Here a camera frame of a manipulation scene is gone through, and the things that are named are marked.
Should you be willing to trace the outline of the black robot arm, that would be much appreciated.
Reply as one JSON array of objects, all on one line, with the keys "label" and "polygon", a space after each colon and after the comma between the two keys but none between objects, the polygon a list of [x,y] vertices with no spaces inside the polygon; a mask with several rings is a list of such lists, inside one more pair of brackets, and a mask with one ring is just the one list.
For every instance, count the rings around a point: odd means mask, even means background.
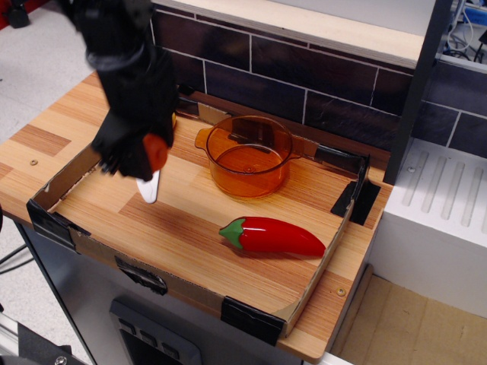
[{"label": "black robot arm", "polygon": [[105,173],[145,182],[173,145],[179,94],[171,55],[150,34],[150,1],[60,1],[82,35],[109,112],[91,143]]}]

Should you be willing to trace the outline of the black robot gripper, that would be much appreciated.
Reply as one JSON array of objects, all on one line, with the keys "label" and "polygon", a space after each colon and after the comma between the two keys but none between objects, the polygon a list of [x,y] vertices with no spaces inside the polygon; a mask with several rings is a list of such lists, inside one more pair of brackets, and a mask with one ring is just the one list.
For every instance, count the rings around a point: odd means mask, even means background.
[{"label": "black robot gripper", "polygon": [[102,36],[84,40],[87,61],[110,106],[91,148],[100,155],[104,173],[149,181],[153,171],[147,152],[173,146],[178,93],[171,54],[145,37],[134,44]]}]

